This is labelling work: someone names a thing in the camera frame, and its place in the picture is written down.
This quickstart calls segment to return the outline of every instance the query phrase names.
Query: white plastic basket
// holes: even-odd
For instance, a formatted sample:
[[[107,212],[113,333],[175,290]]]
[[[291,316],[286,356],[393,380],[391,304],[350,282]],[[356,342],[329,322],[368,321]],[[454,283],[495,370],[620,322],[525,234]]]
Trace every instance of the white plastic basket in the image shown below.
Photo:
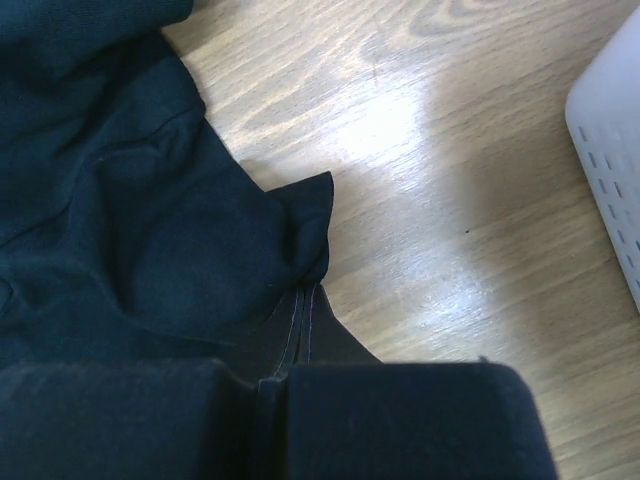
[[[566,119],[640,310],[640,8],[573,86]]]

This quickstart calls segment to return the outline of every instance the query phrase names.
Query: black garment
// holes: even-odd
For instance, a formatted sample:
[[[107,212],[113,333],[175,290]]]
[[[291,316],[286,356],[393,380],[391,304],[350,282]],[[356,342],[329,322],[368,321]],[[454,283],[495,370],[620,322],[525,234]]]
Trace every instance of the black garment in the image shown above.
[[[552,480],[535,406],[491,364],[220,363],[0,372],[3,480]]]
[[[191,3],[0,0],[0,367],[224,356],[324,276],[331,177],[233,161],[155,31]]]

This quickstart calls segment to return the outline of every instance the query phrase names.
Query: wooden table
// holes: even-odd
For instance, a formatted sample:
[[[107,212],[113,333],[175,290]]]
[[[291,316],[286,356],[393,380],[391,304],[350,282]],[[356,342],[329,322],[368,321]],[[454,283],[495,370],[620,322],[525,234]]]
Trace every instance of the wooden table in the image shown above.
[[[213,0],[167,29],[265,189],[331,170],[325,281],[385,361],[515,367],[567,479],[640,478],[640,317],[564,124],[637,0]]]

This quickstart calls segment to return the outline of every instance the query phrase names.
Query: wooden floor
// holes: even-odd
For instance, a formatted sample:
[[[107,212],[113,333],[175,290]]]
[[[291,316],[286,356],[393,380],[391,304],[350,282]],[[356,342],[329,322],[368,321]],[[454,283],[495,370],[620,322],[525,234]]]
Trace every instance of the wooden floor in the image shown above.
[[[563,478],[640,478],[640,316],[570,143],[637,0],[212,0],[167,30],[265,189],[331,170],[326,286],[386,361],[515,367]]]

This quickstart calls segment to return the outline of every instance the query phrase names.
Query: white basket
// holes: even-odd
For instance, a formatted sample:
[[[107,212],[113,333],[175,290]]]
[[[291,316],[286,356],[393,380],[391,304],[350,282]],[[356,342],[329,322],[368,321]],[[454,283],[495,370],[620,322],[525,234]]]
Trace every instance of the white basket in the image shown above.
[[[640,8],[573,86],[566,119],[640,309]]]

